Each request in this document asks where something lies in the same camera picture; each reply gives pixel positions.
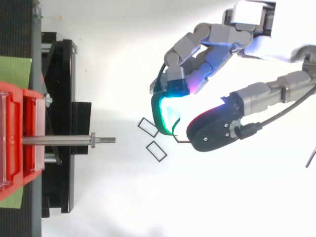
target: green tape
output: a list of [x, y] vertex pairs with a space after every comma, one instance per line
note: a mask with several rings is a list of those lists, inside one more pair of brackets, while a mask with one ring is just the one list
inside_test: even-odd
[[[13, 58], [0, 56], [0, 81], [28, 88], [31, 73], [31, 58]], [[21, 208], [23, 187], [14, 194], [0, 201], [0, 208]]]
[[21, 88], [28, 88], [31, 64], [31, 58], [0, 56], [0, 81], [12, 83]]
[[14, 194], [8, 196], [5, 200], [0, 201], [0, 208], [21, 208], [23, 196], [23, 187], [20, 187]]

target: metal rod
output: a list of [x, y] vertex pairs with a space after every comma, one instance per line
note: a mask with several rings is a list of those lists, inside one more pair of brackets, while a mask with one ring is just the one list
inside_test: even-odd
[[29, 136], [23, 137], [23, 145], [37, 146], [88, 146], [95, 147], [96, 143], [115, 143], [115, 137], [95, 137], [91, 136]]
[[49, 53], [51, 48], [51, 43], [42, 43], [41, 44], [41, 52], [42, 53]]
[[45, 163], [57, 163], [56, 157], [54, 153], [46, 153], [44, 156]]

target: drawn rectangle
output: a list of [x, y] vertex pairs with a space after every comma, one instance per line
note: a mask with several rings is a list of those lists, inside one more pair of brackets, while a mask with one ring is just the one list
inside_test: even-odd
[[140, 120], [138, 127], [151, 135], [153, 138], [155, 138], [159, 133], [156, 126], [145, 118], [142, 118], [142, 120]]
[[166, 152], [164, 152], [163, 149], [161, 149], [161, 147], [155, 142], [152, 141], [147, 147], [146, 149], [156, 158], [156, 160], [158, 160], [159, 162], [161, 162], [163, 159], [165, 159], [167, 157]]

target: wire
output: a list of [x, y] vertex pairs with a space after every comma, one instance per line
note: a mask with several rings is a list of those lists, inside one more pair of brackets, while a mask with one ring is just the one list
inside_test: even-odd
[[289, 107], [287, 107], [285, 110], [281, 111], [280, 113], [274, 115], [273, 117], [263, 121], [262, 123], [260, 123], [261, 127], [264, 127], [272, 122], [274, 122], [275, 120], [279, 119], [280, 117], [286, 115], [288, 112], [292, 111], [293, 109], [295, 109], [297, 106], [299, 106], [300, 104], [302, 104], [305, 100], [307, 100], [311, 95], [313, 95], [316, 92], [316, 86], [314, 86], [309, 92], [307, 92], [305, 95], [303, 95], [300, 99], [298, 99], [293, 105], [290, 105]]
[[180, 119], [181, 119], [181, 118], [179, 118], [179, 119], [175, 122], [175, 124], [172, 126], [172, 131], [171, 131], [172, 136], [173, 136], [174, 140], [176, 140], [177, 143], [190, 143], [189, 141], [179, 141], [179, 140], [176, 138], [176, 136], [174, 135], [174, 129], [176, 128], [176, 126], [177, 126], [178, 123], [180, 122]]
[[161, 76], [162, 76], [162, 73], [163, 73], [165, 67], [166, 67], [166, 64], [164, 63], [164, 64], [162, 65], [162, 67], [160, 68], [160, 71], [159, 71], [159, 73], [158, 73], [157, 83], [160, 83], [160, 81], [161, 81]]
[[306, 168], [308, 168], [314, 158], [314, 156], [316, 155], [316, 148], [314, 149], [313, 153], [311, 154], [310, 158], [307, 161], [307, 164], [305, 165]]

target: black metal bracket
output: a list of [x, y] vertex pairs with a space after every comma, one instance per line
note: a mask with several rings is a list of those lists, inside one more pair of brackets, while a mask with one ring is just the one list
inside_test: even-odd
[[[53, 103], [46, 109], [46, 132], [54, 135], [89, 135], [91, 103], [75, 101], [75, 55], [71, 40], [56, 41], [55, 33], [42, 33], [42, 42], [50, 43], [42, 53], [42, 74]], [[74, 155], [87, 154], [88, 146], [45, 148], [60, 163], [46, 163], [42, 173], [42, 217], [49, 208], [69, 213], [74, 208]]]

